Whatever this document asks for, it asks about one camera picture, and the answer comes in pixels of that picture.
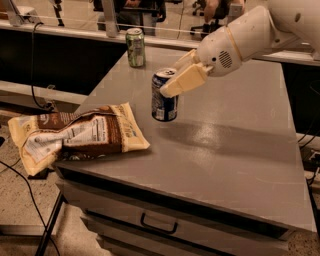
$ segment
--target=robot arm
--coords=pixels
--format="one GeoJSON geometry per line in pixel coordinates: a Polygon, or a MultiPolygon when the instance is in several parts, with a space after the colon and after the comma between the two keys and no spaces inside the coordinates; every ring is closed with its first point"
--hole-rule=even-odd
{"type": "Polygon", "coordinates": [[[268,4],[268,9],[257,6],[205,37],[197,50],[174,64],[178,71],[161,93],[173,97],[192,90],[207,76],[224,76],[257,54],[280,51],[297,40],[320,50],[320,1],[268,0],[268,4]]]}

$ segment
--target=soda can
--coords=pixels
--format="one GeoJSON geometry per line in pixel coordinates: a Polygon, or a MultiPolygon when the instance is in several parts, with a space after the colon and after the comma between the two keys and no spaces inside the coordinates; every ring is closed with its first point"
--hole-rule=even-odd
{"type": "Polygon", "coordinates": [[[144,35],[140,28],[130,28],[126,33],[128,61],[131,67],[141,67],[146,62],[144,35]]]}
{"type": "Polygon", "coordinates": [[[162,68],[152,77],[152,116],[158,121],[168,122],[177,117],[178,97],[166,98],[160,88],[177,72],[174,68],[162,68]]]}

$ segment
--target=gray cabinet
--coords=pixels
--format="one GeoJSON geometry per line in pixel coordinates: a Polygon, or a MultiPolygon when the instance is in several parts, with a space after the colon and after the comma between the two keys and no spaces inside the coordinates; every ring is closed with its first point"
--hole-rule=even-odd
{"type": "Polygon", "coordinates": [[[152,76],[185,53],[146,47],[139,69],[120,58],[77,112],[129,102],[151,146],[56,162],[58,186],[119,255],[283,255],[290,234],[316,227],[281,65],[210,77],[158,122],[152,76]]]}

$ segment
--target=snack bag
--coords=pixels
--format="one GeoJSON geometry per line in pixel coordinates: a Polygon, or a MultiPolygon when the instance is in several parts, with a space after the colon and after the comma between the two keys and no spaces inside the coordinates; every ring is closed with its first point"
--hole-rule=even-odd
{"type": "Polygon", "coordinates": [[[106,105],[83,114],[51,113],[8,121],[22,163],[36,175],[56,160],[94,159],[147,149],[130,105],[106,105]]]}

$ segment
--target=gray table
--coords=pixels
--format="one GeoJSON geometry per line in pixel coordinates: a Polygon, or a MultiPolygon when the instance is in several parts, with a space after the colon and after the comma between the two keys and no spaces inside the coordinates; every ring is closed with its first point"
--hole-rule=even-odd
{"type": "Polygon", "coordinates": [[[183,54],[147,47],[137,69],[125,54],[77,110],[129,102],[149,149],[56,166],[287,229],[279,239],[316,232],[281,65],[209,78],[180,95],[176,120],[158,122],[151,77],[183,54]]]}

